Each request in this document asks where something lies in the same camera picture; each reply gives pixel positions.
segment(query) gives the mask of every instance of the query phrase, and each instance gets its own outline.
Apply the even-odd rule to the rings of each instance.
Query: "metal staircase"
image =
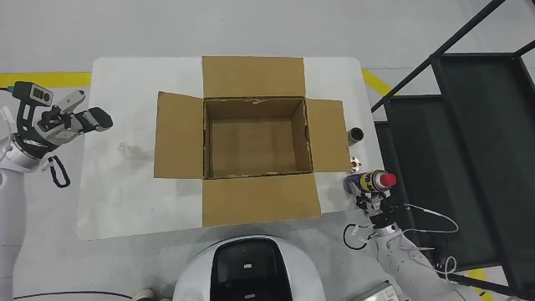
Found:
[[[399,184],[399,201],[454,218],[455,234],[420,234],[434,247],[432,263],[453,255],[460,270],[502,265],[508,286],[450,275],[457,281],[535,299],[535,86],[522,56],[535,40],[509,54],[445,54],[506,0],[492,0],[405,77],[372,111],[385,168]],[[441,95],[394,96],[431,66]],[[408,213],[403,228],[448,229],[440,219]]]

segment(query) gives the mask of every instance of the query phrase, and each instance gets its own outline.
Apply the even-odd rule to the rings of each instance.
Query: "cardboard box flap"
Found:
[[[156,116],[154,177],[202,179],[202,99],[160,92]]]
[[[204,180],[202,226],[320,217],[313,174]]]
[[[204,96],[305,96],[304,64],[288,57],[203,57]]]
[[[307,110],[314,172],[351,171],[342,101],[307,99]]]

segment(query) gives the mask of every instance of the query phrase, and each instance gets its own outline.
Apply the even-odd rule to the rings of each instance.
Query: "stair step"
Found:
[[[446,54],[433,64],[512,288],[535,287],[535,89],[514,54]]]
[[[390,188],[390,205],[395,206],[402,202],[409,202],[405,183],[403,182],[403,175],[401,174],[400,163],[395,152],[394,141],[392,133],[390,132],[390,125],[387,121],[375,122],[375,132],[377,133],[377,140],[379,141],[379,148],[381,156],[383,157],[383,165],[385,170],[395,174],[397,182]],[[399,212],[396,216],[396,222],[402,229],[415,229],[415,221],[411,211]],[[420,235],[417,233],[411,236],[411,241],[418,247],[421,247]]]
[[[455,234],[419,235],[422,247],[437,248],[430,254],[438,257],[430,260],[443,263],[452,255],[460,269],[498,264],[466,158],[446,117],[442,98],[394,97],[385,110],[409,203],[445,214],[460,227]],[[419,229],[453,228],[443,218],[418,211],[412,215]]]

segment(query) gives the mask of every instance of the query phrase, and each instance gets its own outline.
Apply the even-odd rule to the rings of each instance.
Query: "white robot body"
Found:
[[[217,265],[214,259],[216,259],[216,255],[219,253],[218,250],[221,251],[221,249],[229,244],[238,244],[240,242],[245,244],[250,241],[271,241],[276,245],[282,256],[284,270],[284,272],[279,271],[278,273],[284,273],[288,278],[288,286],[293,301],[325,301],[324,286],[322,285],[318,270],[310,257],[303,250],[282,238],[264,235],[228,239],[216,243],[199,253],[190,261],[186,270],[178,279],[173,301],[217,301],[211,298],[211,288],[214,283],[217,283],[216,280],[218,278],[214,276],[214,265]],[[236,267],[230,269],[230,271],[236,272],[236,270],[243,270],[243,276],[258,276],[259,271],[263,271],[267,275],[272,274],[264,268],[258,268],[256,273],[248,274],[248,270],[256,269],[254,265],[257,263],[243,262],[240,258],[234,258],[234,260],[236,261],[234,263]],[[244,279],[241,283],[237,283],[244,287],[242,291],[237,289],[232,294],[236,299],[250,299],[252,301],[273,299],[272,294],[260,295],[254,292],[255,287],[249,288],[245,286],[247,284],[245,283],[246,280]]]

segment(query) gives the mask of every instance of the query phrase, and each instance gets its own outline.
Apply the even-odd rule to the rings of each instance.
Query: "white cable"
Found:
[[[11,131],[11,122],[13,122],[13,117],[11,116],[11,113],[9,113],[9,110],[7,107],[0,108],[0,113],[2,113],[3,120],[6,121],[6,125],[8,126],[8,144],[6,145],[6,149],[3,152],[2,157],[0,157],[0,162],[3,161],[4,158],[6,158],[6,155],[8,154],[8,149],[11,146],[11,135],[13,134]]]
[[[449,222],[451,222],[454,226],[455,226],[455,229],[454,230],[426,230],[426,229],[406,229],[404,230],[400,235],[398,235],[397,237],[399,238],[400,240],[400,249],[403,250],[403,251],[415,251],[415,250],[418,250],[418,251],[424,251],[424,250],[434,250],[433,247],[412,247],[412,248],[403,248],[401,246],[401,239],[403,238],[403,236],[405,235],[406,232],[433,232],[433,233],[454,233],[454,232],[458,232],[459,231],[459,225],[453,221],[452,218],[449,218],[447,217],[446,215],[444,214],[440,214],[439,212],[435,212],[435,211],[432,211],[431,209],[426,209],[426,208],[423,208],[423,207],[419,207],[417,205],[411,205],[410,203],[406,203],[404,204],[406,207],[413,207],[413,208],[417,208],[417,209],[420,209],[422,210],[423,212],[426,212],[426,213],[429,213],[429,214],[432,214],[432,215],[436,215],[438,217],[444,217],[446,220],[448,220]],[[385,245],[388,249],[390,249],[390,242],[392,240],[394,240],[394,238],[390,239]],[[424,266],[426,268],[430,268],[432,269],[433,271],[437,272],[437,273],[441,273],[441,274],[444,274],[444,278],[445,280],[448,282],[448,284],[450,284],[450,279],[448,278],[448,274],[452,274],[454,273],[456,270],[457,270],[457,260],[455,259],[455,257],[453,256],[449,256],[447,259],[446,259],[446,262],[444,263],[444,271],[439,271],[431,266],[428,266],[428,265],[425,265],[424,263],[420,263],[418,262],[417,260],[414,259],[414,256],[412,256],[412,260],[419,263],[421,266]],[[453,268],[451,270],[448,270],[448,263],[452,261],[453,262]]]

